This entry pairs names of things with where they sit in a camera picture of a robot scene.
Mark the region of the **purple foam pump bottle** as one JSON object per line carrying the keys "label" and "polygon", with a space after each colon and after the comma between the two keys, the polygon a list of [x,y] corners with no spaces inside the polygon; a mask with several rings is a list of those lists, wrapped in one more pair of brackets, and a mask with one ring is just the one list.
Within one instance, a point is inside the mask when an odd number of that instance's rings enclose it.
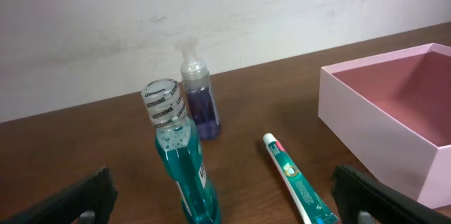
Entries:
{"label": "purple foam pump bottle", "polygon": [[203,140],[214,139],[221,132],[220,120],[206,63],[197,56],[197,40],[186,38],[175,48],[183,55],[180,66],[182,85],[194,123]]}

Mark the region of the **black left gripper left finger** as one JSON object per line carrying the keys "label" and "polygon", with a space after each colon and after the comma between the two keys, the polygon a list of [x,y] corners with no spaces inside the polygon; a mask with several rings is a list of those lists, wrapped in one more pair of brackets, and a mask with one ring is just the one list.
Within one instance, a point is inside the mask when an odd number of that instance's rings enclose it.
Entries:
{"label": "black left gripper left finger", "polygon": [[107,223],[118,190],[106,166],[2,223]]}

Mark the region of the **teal mouthwash bottle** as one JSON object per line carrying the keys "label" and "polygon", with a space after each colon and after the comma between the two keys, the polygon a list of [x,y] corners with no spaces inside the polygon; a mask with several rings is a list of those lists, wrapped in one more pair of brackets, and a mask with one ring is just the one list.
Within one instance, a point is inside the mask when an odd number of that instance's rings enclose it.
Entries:
{"label": "teal mouthwash bottle", "polygon": [[220,223],[216,190],[207,177],[197,127],[173,79],[150,82],[141,95],[156,128],[156,150],[175,181],[189,223]]}

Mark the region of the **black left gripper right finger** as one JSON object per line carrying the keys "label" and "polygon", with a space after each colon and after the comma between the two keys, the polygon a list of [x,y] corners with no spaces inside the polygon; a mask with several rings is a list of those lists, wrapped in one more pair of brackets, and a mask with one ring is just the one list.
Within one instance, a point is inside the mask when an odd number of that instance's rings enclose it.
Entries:
{"label": "black left gripper right finger", "polygon": [[330,193],[343,223],[450,224],[449,217],[352,166],[336,166],[332,180]]}

